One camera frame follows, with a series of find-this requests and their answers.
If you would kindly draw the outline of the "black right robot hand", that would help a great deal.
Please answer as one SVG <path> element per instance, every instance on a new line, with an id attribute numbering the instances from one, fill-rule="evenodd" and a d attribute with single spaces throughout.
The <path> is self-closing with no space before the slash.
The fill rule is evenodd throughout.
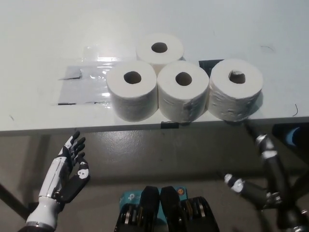
<path id="1" fill-rule="evenodd" d="M 228 187 L 237 195 L 251 203 L 256 210 L 275 209 L 277 227 L 282 232 L 307 232 L 309 219 L 297 206 L 288 175 L 277 149 L 269 135 L 263 133 L 249 120 L 244 127 L 254 141 L 264 168 L 267 188 L 223 172 L 222 177 Z"/>

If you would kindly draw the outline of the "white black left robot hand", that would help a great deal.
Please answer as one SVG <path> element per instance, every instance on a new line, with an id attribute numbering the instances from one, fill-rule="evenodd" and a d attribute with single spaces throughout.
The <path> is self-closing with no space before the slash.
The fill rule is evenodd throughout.
<path id="1" fill-rule="evenodd" d="M 89 164 L 85 160 L 85 138 L 76 131 L 52 161 L 42 184 L 39 197 L 59 203 L 70 203 L 90 180 Z"/>

